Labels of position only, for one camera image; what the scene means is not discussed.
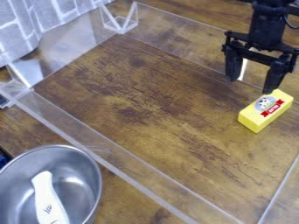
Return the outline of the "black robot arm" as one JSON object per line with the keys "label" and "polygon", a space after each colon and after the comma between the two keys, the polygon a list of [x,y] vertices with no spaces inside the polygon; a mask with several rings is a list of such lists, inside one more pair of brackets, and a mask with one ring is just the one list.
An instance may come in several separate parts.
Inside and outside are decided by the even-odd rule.
{"label": "black robot arm", "polygon": [[252,18],[248,33],[225,31],[221,51],[225,56],[225,79],[235,81],[240,76],[243,59],[269,66],[263,94],[269,95],[295,70],[299,49],[283,42],[285,26],[297,29],[287,21],[288,5],[295,0],[252,0]]}

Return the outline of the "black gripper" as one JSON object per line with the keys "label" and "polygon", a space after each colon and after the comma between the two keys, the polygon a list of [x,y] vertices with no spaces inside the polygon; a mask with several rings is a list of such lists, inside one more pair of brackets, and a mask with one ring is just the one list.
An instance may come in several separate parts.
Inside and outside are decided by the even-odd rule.
{"label": "black gripper", "polygon": [[252,18],[248,33],[225,31],[221,51],[225,55],[225,79],[235,81],[240,76],[243,59],[269,66],[263,94],[269,95],[295,68],[299,55],[295,48],[283,42],[289,3],[252,3]]}

